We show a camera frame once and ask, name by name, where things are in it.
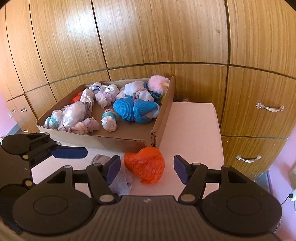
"silver handle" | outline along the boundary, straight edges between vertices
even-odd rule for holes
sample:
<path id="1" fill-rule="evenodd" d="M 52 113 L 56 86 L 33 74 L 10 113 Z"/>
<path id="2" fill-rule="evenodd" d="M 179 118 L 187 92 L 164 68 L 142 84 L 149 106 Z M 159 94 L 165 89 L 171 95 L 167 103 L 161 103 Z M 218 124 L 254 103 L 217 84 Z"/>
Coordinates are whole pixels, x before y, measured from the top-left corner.
<path id="1" fill-rule="evenodd" d="M 283 111 L 285 109 L 285 107 L 283 105 L 280 108 L 271 108 L 271 107 L 267 107 L 267 106 L 263 105 L 261 102 L 258 102 L 256 104 L 256 107 L 258 109 L 263 108 L 263 109 L 266 109 L 266 110 L 271 111 L 271 112 Z"/>
<path id="2" fill-rule="evenodd" d="M 247 163 L 252 163 L 261 159 L 261 156 L 257 156 L 256 158 L 242 158 L 241 156 L 237 156 L 237 160 L 241 160 Z"/>

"wooden drawer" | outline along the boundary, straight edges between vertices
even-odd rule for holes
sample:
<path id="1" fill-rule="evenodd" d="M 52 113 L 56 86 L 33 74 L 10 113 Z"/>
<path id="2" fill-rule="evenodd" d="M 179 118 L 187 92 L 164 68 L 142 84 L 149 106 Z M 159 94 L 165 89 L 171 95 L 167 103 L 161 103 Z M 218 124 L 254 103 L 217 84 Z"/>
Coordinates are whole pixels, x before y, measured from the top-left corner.
<path id="1" fill-rule="evenodd" d="M 224 162 L 255 180 L 261 173 L 268 170 L 286 141 L 286 139 L 222 136 Z M 237 160 L 238 156 L 250 161 L 258 156 L 261 158 L 252 163 L 247 163 L 243 160 Z"/>
<path id="2" fill-rule="evenodd" d="M 296 81 L 264 71 L 229 67 L 221 135 L 288 138 L 296 122 Z M 258 109 L 261 102 L 283 111 Z"/>
<path id="3" fill-rule="evenodd" d="M 40 132 L 36 126 L 37 119 L 24 95 L 8 101 L 7 105 L 11 111 L 15 110 L 12 115 L 19 126 L 22 128 L 23 132 L 25 132 L 24 130 L 26 129 L 28 129 L 31 133 Z"/>

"black cable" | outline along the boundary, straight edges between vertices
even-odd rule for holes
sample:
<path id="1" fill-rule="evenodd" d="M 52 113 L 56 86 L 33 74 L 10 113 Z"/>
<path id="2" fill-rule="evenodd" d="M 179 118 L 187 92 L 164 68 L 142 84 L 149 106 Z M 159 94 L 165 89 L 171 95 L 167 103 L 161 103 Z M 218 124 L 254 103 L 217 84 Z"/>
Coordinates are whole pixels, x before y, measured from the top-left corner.
<path id="1" fill-rule="evenodd" d="M 288 198 L 292 198 L 292 197 L 293 197 L 293 194 L 292 193 L 289 194 L 289 196 L 286 198 L 286 200 L 281 205 L 283 205 L 288 200 Z"/>

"red plastic bag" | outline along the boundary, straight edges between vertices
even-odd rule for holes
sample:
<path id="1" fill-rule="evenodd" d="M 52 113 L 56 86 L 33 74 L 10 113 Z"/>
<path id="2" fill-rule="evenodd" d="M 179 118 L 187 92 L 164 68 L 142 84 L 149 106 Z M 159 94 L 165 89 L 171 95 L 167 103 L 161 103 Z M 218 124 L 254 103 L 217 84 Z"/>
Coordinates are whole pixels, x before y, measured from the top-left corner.
<path id="1" fill-rule="evenodd" d="M 147 146 L 138 153 L 124 154 L 124 164 L 133 174 L 142 179 L 143 184 L 154 184 L 159 181 L 165 168 L 165 160 L 160 151 Z"/>
<path id="2" fill-rule="evenodd" d="M 72 100 L 71 104 L 74 104 L 75 102 L 79 101 L 81 98 L 82 92 L 79 92 Z"/>

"cardboard box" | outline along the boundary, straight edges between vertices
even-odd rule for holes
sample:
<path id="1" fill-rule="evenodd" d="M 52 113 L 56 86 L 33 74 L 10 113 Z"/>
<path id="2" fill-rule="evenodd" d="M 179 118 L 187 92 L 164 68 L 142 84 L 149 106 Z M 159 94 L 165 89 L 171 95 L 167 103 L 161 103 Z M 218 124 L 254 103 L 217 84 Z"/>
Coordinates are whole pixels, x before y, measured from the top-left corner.
<path id="1" fill-rule="evenodd" d="M 148 79 L 133 79 L 133 80 L 118 80 L 109 81 L 102 84 L 110 85 L 115 84 L 118 89 L 121 89 L 127 83 L 141 80 L 148 82 Z M 167 89 L 165 100 L 160 108 L 159 115 L 150 123 L 142 124 L 137 122 L 126 122 L 119 120 L 117 122 L 117 129 L 114 132 L 108 132 L 102 127 L 101 118 L 104 109 L 100 107 L 98 102 L 95 101 L 91 116 L 100 123 L 100 129 L 91 134 L 75 134 L 58 130 L 52 130 L 43 127 L 47 117 L 51 116 L 53 110 L 60 110 L 65 105 L 71 104 L 71 100 L 89 85 L 81 85 L 70 94 L 64 97 L 61 101 L 55 104 L 48 110 L 42 117 L 37 120 L 37 127 L 40 132 L 50 133 L 50 137 L 54 140 L 61 140 L 75 145 L 89 147 L 102 150 L 113 150 L 119 152 L 138 152 L 146 146 L 159 147 L 165 124 L 170 112 L 175 92 L 174 77 L 170 79 L 170 85 Z"/>

